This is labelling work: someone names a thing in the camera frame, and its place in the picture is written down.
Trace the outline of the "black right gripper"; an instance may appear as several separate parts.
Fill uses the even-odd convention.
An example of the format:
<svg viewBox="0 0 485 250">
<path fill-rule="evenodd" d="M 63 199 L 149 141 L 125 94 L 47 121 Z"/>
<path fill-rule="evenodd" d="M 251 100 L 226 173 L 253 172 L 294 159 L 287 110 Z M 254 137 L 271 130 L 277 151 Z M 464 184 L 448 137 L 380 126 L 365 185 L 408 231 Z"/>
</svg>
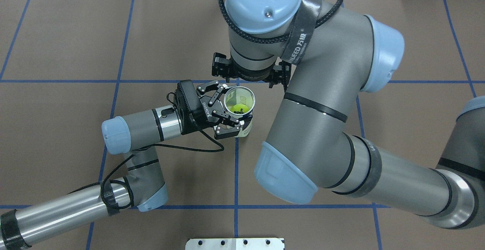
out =
<svg viewBox="0 0 485 250">
<path fill-rule="evenodd" d="M 282 84 L 284 89 L 288 88 L 291 78 L 292 64 L 286 61 L 279 62 L 275 65 L 262 65 L 261 69 L 249 69 L 244 67 L 233 58 L 227 59 L 227 56 L 221 53 L 214 53 L 211 75 L 213 77 L 224 78 L 230 83 L 231 78 L 241 78 L 245 81 L 264 81 L 269 84 L 269 88 Z"/>
</svg>

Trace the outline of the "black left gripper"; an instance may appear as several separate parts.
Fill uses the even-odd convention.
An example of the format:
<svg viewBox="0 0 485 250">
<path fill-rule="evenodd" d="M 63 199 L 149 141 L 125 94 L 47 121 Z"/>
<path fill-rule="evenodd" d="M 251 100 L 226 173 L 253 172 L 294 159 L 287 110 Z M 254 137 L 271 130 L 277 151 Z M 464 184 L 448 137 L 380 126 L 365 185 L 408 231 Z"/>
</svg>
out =
<svg viewBox="0 0 485 250">
<path fill-rule="evenodd" d="M 231 137 L 245 137 L 251 129 L 252 114 L 234 117 L 231 112 L 208 108 L 223 109 L 221 96 L 229 91 L 229 85 L 214 80 L 200 84 L 195 90 L 180 90 L 180 121 L 181 135 L 213 127 L 214 138 L 217 140 Z"/>
</svg>

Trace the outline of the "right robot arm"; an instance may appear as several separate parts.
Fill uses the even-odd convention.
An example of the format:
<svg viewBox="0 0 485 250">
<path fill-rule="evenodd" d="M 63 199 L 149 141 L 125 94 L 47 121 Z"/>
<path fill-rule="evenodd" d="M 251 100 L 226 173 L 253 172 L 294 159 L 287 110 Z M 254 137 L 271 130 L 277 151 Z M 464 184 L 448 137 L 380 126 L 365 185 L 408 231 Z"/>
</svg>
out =
<svg viewBox="0 0 485 250">
<path fill-rule="evenodd" d="M 218 0 L 229 26 L 224 78 L 270 81 L 277 57 L 296 65 L 254 176 L 272 195 L 309 203 L 319 188 L 417 214 L 443 229 L 484 224 L 484 97 L 456 119 L 435 167 L 344 133 L 359 92 L 390 81 L 402 34 L 343 0 Z"/>
</svg>

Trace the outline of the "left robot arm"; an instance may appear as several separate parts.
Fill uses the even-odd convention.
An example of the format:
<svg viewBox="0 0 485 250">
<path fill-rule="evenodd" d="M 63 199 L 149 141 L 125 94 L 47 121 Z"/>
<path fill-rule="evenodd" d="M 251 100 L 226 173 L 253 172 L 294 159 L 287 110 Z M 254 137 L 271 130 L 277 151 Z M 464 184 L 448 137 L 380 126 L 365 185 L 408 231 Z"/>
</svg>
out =
<svg viewBox="0 0 485 250">
<path fill-rule="evenodd" d="M 1 83 L 1 212 L 18 213 L 104 178 L 123 159 L 105 151 L 102 122 L 168 104 L 175 83 Z M 158 147 L 169 190 L 161 209 L 119 214 L 35 243 L 33 250 L 183 250 L 233 238 L 239 140 L 223 152 Z"/>
</svg>

